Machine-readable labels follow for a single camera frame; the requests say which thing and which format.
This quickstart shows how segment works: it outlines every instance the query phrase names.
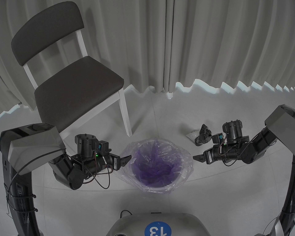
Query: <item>light under curtain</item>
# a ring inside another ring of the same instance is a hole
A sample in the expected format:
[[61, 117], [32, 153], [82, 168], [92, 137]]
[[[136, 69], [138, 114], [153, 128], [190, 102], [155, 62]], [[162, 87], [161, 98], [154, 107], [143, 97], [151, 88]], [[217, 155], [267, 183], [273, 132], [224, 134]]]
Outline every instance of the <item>light under curtain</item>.
[[[11, 50], [32, 16], [61, 0], [0, 1], [0, 113], [22, 102], [35, 108], [34, 89]], [[295, 86], [295, 7], [289, 0], [74, 0], [88, 55], [144, 92], [190, 87], [201, 79], [219, 88], [267, 81]], [[81, 58], [75, 34], [49, 46], [28, 66], [40, 85]]]

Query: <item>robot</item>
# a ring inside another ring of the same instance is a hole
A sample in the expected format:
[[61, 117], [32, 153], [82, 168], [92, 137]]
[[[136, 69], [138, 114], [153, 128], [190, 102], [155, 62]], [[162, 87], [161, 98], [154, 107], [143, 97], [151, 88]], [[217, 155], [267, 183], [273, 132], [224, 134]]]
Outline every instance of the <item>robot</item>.
[[[267, 236], [288, 236], [295, 225], [295, 110], [280, 105], [265, 120], [265, 125], [249, 141], [249, 136], [242, 135], [240, 120], [225, 123], [222, 126], [225, 137], [223, 133], [213, 135], [213, 147], [201, 155], [193, 156], [193, 159], [208, 165], [216, 161], [222, 161], [225, 165], [232, 161], [233, 164], [237, 160], [251, 164], [261, 158], [277, 139], [280, 140], [293, 153], [292, 171], [284, 206]], [[110, 174], [109, 168], [111, 172], [119, 170], [131, 159], [131, 156], [121, 158], [111, 154], [108, 142], [98, 141], [94, 135], [77, 135], [75, 143], [77, 154], [69, 157], [56, 127], [46, 123], [22, 126], [1, 133], [0, 151], [6, 200], [19, 236], [43, 235], [38, 229], [35, 216], [37, 209], [33, 204], [36, 196], [32, 193], [32, 170], [48, 162], [56, 180], [76, 190], [89, 182], [84, 182], [84, 179], [92, 177], [92, 180], [97, 181], [95, 176], [101, 174], [101, 170], [107, 169]], [[159, 212], [120, 218], [107, 234], [135, 235], [210, 236], [201, 221], [193, 215]]]

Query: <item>curtain fold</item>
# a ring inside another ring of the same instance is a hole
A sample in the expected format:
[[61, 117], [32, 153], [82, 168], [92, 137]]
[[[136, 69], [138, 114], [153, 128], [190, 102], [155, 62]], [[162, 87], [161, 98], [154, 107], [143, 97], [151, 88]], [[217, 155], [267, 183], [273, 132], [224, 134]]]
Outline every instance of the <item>curtain fold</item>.
[[[0, 112], [20, 101], [34, 109], [34, 89], [11, 40], [38, 12], [62, 0], [0, 1]], [[144, 92], [190, 87], [201, 79], [218, 88], [267, 81], [295, 86], [294, 1], [74, 0], [88, 54]], [[38, 85], [81, 58], [75, 34], [28, 62]]]

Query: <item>gray tile floor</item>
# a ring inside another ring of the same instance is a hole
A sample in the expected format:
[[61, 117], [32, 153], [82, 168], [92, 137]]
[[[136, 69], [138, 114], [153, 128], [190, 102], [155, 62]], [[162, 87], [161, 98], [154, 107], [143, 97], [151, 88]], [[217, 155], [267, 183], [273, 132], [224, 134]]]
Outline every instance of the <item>gray tile floor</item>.
[[[192, 155], [202, 153], [212, 143], [196, 147], [185, 135], [205, 123], [212, 133], [222, 131], [222, 124], [240, 119], [243, 134], [250, 138], [264, 127], [264, 120], [280, 104], [295, 108], [295, 91], [272, 91], [266, 86], [249, 91], [235, 88], [230, 93], [216, 93], [194, 84], [189, 92], [176, 88], [172, 99], [166, 93], [148, 88], [143, 94], [132, 87], [125, 90], [133, 136], [126, 135], [119, 104], [116, 102], [66, 138], [75, 149], [74, 136], [96, 135], [106, 140], [115, 154], [130, 142], [151, 137], [169, 139]], [[38, 111], [21, 106], [0, 117], [0, 131], [41, 122]], [[45, 236], [107, 234], [122, 210], [134, 214], [149, 212], [184, 212], [197, 216], [212, 236], [249, 236], [262, 233], [282, 208], [291, 171], [291, 152], [279, 141], [265, 156], [251, 165], [241, 161], [231, 167], [221, 162], [206, 165], [194, 162], [188, 181], [171, 194], [148, 194], [111, 176], [108, 190], [94, 181], [77, 191], [57, 182], [48, 164], [32, 173], [34, 200], [39, 228]], [[108, 177], [99, 181], [107, 185]], [[6, 215], [4, 187], [0, 186], [1, 235], [17, 235], [13, 221]]]

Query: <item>robot arm logo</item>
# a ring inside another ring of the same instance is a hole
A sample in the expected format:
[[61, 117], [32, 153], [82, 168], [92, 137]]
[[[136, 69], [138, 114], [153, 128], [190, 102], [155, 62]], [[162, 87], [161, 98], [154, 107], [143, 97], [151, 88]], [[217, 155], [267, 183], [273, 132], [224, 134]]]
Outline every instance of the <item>robot arm logo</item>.
[[171, 228], [165, 222], [152, 222], [145, 228], [145, 236], [171, 236]]

